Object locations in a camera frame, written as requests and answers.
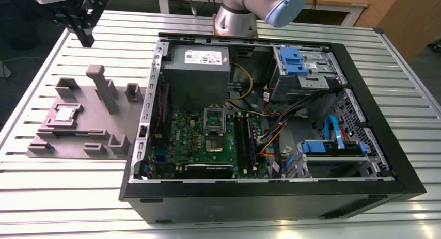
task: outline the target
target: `power supply label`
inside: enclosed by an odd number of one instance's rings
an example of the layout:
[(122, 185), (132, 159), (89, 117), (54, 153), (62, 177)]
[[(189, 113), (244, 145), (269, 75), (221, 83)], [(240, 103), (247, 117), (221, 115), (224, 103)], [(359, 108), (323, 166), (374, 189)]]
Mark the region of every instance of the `power supply label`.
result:
[(185, 51), (184, 63), (196, 65), (221, 65), (221, 52)]

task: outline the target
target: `green circuit board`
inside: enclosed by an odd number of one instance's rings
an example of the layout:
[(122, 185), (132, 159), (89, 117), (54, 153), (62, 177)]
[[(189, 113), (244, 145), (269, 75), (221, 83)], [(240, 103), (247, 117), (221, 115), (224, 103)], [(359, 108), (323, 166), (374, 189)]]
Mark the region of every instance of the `green circuit board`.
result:
[[(256, 165), (256, 171), (243, 174), (237, 168), (233, 115), (225, 115), (223, 133), (202, 131), (202, 113), (174, 113), (170, 125), (170, 140), (166, 148), (166, 163), (174, 164), (225, 164), (233, 166), (233, 178), (267, 178), (265, 164)], [(261, 134), (257, 117), (249, 117), (253, 140)], [(206, 116), (206, 124), (217, 126), (221, 119)], [(174, 164), (156, 165), (158, 179), (173, 179)]]

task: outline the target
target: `yellow wire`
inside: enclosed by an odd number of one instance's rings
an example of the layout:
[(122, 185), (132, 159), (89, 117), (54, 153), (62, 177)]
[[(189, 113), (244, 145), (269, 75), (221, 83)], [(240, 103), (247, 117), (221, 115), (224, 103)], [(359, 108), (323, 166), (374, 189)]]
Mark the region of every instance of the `yellow wire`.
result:
[(241, 71), (247, 74), (247, 76), (248, 76), (248, 79), (249, 79), (249, 88), (248, 88), (248, 91), (247, 91), (247, 93), (244, 94), (244, 95), (241, 95), (240, 97), (237, 97), (237, 98), (231, 98), (231, 99), (227, 99), (227, 101), (236, 101), (236, 100), (240, 100), (241, 98), (244, 98), (249, 93), (251, 93), (251, 91), (252, 91), (252, 77), (251, 77), (251, 74), (249, 74), (249, 72), (240, 66), (240, 65), (237, 65), (236, 63), (233, 63), (233, 62), (229, 62), (229, 64), (232, 64), (232, 65), (235, 65), (235, 66), (237, 66), (239, 67), (239, 69), (241, 69)]

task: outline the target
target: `white table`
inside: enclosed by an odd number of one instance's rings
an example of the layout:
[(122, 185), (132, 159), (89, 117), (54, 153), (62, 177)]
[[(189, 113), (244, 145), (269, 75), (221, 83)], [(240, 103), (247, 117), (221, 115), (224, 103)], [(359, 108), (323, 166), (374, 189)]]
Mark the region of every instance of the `white table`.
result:
[(88, 64), (116, 86), (146, 86), (157, 32), (209, 34), (210, 18), (106, 11), (92, 49), (63, 33), (0, 133), (0, 235), (67, 238), (439, 238), (439, 106), (387, 39), (366, 28), (291, 24), (264, 38), (343, 43), (427, 193), (347, 220), (148, 225), (118, 202), (124, 161), (29, 159), (31, 141), (57, 95), (59, 77), (90, 85)]
[[(169, 0), (157, 0), (158, 2), (158, 10), (162, 14), (169, 14), (169, 6), (168, 6)], [(214, 0), (217, 3), (217, 8), (221, 3), (221, 0)], [(311, 4), (304, 4), (303, 9), (312, 9)], [(335, 11), (335, 12), (345, 12), (347, 15), (344, 17), (344, 20), (341, 22), (341, 26), (352, 26), (356, 22), (356, 19), (363, 11), (364, 7), (357, 6), (339, 6), (339, 5), (321, 5), (316, 4), (315, 10), (324, 10), (324, 11)]]

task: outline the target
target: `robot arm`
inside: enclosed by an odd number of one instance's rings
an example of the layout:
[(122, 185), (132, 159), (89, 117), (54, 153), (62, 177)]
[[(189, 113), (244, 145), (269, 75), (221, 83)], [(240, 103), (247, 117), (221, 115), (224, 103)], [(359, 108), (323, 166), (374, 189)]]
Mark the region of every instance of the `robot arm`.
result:
[(109, 0), (14, 0), (77, 36), (82, 47), (92, 47), (92, 30)]
[(221, 0), (214, 32), (225, 36), (253, 37), (255, 16), (273, 27), (285, 26), (300, 12), (305, 0)]

